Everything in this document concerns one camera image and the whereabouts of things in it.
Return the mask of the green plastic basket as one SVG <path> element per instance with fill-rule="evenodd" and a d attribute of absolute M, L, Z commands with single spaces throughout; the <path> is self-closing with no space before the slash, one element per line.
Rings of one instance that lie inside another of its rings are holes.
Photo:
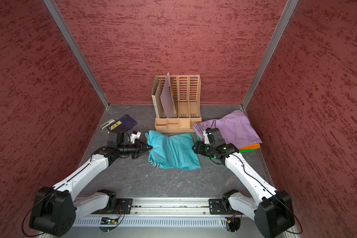
<path fill-rule="evenodd" d="M 251 152 L 251 151 L 255 151 L 255 150 L 244 150 L 244 151 L 240 151 L 241 153 L 245 153 L 245 152 Z"/>

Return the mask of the purple shorts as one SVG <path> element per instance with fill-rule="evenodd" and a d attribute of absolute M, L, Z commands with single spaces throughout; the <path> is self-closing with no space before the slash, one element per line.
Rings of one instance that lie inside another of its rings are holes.
<path fill-rule="evenodd" d="M 221 119 L 208 120 L 196 123 L 193 129 L 201 141 L 204 141 L 203 132 L 208 128 L 219 129 L 227 144 L 232 143 L 238 149 L 242 149 L 254 144 L 261 144 L 262 141 L 255 132 L 248 117 L 244 112 L 236 110 Z"/>

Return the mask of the teal shirt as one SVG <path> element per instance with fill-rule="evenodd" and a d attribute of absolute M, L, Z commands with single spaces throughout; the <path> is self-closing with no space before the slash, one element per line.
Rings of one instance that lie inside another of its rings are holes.
<path fill-rule="evenodd" d="M 201 168 L 200 160 L 192 147 L 194 141 L 190 133 L 166 136 L 157 131 L 149 131 L 147 144 L 152 146 L 148 161 L 157 168 L 192 171 Z"/>

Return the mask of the orange cloth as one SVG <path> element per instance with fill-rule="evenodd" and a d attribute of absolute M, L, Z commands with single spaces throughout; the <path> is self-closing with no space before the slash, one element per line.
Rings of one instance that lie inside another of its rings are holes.
<path fill-rule="evenodd" d="M 240 148 L 239 151 L 244 151 L 244 150 L 255 150 L 255 149 L 259 149 L 260 148 L 260 143 L 257 144 L 252 144 L 249 146 L 245 146 L 243 148 Z"/>

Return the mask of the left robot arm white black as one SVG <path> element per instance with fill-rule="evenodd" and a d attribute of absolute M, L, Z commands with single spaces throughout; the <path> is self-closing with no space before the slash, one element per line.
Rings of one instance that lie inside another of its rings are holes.
<path fill-rule="evenodd" d="M 81 167 L 52 187 L 44 186 L 35 195 L 34 205 L 26 214 L 29 228 L 56 237 L 65 235 L 76 220 L 97 211 L 117 215 L 107 223 L 117 226 L 131 211 L 132 200 L 125 202 L 116 193 L 101 189 L 91 196 L 78 198 L 80 192 L 102 171 L 119 158 L 136 159 L 152 150 L 152 146 L 140 140 L 140 133 L 111 133 L 107 144 L 94 151 Z"/>

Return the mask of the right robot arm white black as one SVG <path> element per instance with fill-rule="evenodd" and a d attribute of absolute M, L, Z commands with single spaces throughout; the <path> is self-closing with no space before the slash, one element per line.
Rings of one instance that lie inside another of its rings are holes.
<path fill-rule="evenodd" d="M 288 232 L 298 221 L 290 195 L 263 179 L 236 146 L 225 142 L 218 128 L 207 128 L 203 135 L 204 141 L 198 141 L 192 147 L 194 153 L 216 159 L 216 164 L 226 166 L 252 196 L 248 198 L 235 189 L 231 190 L 223 195 L 226 207 L 254 220 L 265 238 Z"/>

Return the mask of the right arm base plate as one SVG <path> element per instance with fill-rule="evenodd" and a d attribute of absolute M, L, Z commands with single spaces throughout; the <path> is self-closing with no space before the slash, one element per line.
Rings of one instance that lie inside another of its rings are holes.
<path fill-rule="evenodd" d="M 211 215 L 225 215 L 231 217 L 236 213 L 237 216 L 245 216 L 244 213 L 232 209 L 227 198 L 211 198 L 208 199 L 208 203 Z"/>

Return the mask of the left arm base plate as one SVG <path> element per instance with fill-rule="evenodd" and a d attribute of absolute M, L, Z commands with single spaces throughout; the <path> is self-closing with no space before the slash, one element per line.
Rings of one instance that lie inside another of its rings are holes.
<path fill-rule="evenodd" d="M 130 214 L 132 208 L 133 199 L 132 198 L 117 198 L 116 200 L 111 200 L 110 205 L 107 205 L 104 209 L 93 212 L 92 214 L 102 214 L 102 215 L 120 215 L 120 214 Z"/>

